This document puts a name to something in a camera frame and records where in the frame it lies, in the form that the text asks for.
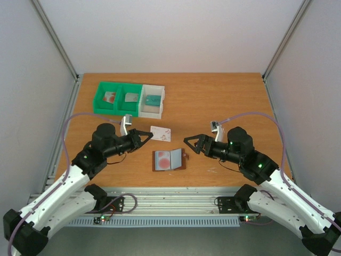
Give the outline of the brown leather card holder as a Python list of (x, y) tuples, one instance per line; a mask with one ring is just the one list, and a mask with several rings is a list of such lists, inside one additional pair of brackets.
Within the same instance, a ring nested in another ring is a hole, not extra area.
[[(189, 160), (189, 155), (185, 152), (184, 148), (174, 149), (174, 150), (158, 150), (158, 151), (169, 151), (171, 168), (167, 171), (185, 170), (186, 161)], [(155, 170), (155, 152), (152, 152), (152, 171), (161, 172)]]

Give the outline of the teal credit card with chip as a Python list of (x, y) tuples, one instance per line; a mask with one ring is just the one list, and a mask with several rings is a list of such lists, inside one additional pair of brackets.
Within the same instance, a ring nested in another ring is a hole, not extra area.
[(146, 96), (145, 104), (148, 106), (157, 106), (159, 107), (161, 104), (161, 96), (160, 95), (153, 95), (148, 94)]

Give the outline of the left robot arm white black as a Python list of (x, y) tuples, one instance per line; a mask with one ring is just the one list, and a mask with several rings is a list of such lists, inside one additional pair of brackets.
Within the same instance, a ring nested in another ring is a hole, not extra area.
[(73, 219), (107, 208), (107, 193), (89, 182), (108, 165), (109, 157), (132, 153), (153, 137), (151, 132), (126, 130), (124, 126), (121, 130), (121, 136), (117, 136), (112, 124), (99, 125), (91, 141), (56, 182), (21, 210), (5, 213), (8, 255), (38, 255), (49, 239)]

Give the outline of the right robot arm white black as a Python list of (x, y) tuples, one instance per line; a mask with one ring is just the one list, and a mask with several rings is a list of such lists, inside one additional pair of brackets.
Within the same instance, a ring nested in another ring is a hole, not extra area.
[(234, 196), (238, 210), (267, 215), (297, 235), (314, 255), (329, 255), (340, 238), (340, 213), (316, 202), (276, 162), (255, 150), (252, 137), (241, 127), (232, 128), (227, 138), (221, 142), (199, 134), (184, 138), (184, 143), (197, 154), (237, 164), (245, 178), (280, 199), (266, 199), (261, 191), (243, 185)]

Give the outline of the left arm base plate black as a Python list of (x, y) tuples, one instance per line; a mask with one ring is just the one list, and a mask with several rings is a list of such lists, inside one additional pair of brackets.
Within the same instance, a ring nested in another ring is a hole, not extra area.
[(108, 214), (115, 212), (122, 212), (124, 206), (124, 197), (111, 197), (108, 196), (105, 199), (97, 201), (94, 209), (91, 213)]

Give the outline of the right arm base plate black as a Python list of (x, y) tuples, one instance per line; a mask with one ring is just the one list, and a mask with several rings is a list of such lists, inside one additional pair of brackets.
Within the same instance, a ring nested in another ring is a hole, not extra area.
[(252, 211), (246, 204), (232, 196), (217, 197), (214, 204), (218, 207), (219, 214), (258, 214), (258, 212)]

